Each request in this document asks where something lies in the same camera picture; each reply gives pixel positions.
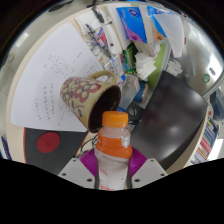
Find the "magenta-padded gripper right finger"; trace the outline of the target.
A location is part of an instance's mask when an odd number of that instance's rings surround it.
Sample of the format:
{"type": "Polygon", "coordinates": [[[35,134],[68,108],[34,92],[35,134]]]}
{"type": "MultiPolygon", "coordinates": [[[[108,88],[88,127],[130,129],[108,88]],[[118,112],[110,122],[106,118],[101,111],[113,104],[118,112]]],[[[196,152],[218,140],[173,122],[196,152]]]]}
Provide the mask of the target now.
{"type": "Polygon", "coordinates": [[[129,189],[141,188],[165,176],[166,171],[155,158],[147,159],[137,149],[133,149],[128,169],[129,189]]]}

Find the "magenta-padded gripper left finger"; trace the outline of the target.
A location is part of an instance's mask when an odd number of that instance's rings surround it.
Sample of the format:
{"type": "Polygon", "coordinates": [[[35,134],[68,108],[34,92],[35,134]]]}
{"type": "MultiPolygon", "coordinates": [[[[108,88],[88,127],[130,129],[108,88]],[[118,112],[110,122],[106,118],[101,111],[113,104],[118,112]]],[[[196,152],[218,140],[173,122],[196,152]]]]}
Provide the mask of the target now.
{"type": "Polygon", "coordinates": [[[99,175],[94,150],[85,152],[80,158],[72,158],[58,176],[78,186],[97,189],[99,175]]]}

